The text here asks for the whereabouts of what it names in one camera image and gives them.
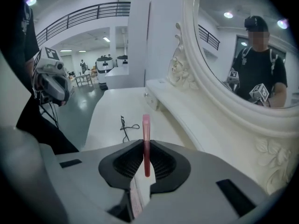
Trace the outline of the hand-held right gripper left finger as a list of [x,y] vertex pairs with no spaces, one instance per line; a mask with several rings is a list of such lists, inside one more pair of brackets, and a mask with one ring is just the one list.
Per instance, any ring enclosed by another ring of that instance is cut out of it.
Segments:
[[126,223],[134,220],[130,183],[143,161],[143,140],[56,158],[71,182],[97,207]]

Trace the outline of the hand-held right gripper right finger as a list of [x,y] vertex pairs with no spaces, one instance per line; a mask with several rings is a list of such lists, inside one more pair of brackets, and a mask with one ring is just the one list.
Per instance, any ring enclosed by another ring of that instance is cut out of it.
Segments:
[[228,224],[267,199],[252,179],[221,158],[160,141],[150,143],[156,182],[142,224]]

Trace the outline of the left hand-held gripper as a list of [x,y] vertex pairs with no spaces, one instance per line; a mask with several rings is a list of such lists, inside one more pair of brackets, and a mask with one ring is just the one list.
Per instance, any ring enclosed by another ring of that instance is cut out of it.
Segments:
[[32,88],[40,105],[54,103],[62,106],[70,99],[73,86],[64,69],[64,62],[55,49],[41,47],[37,53]]

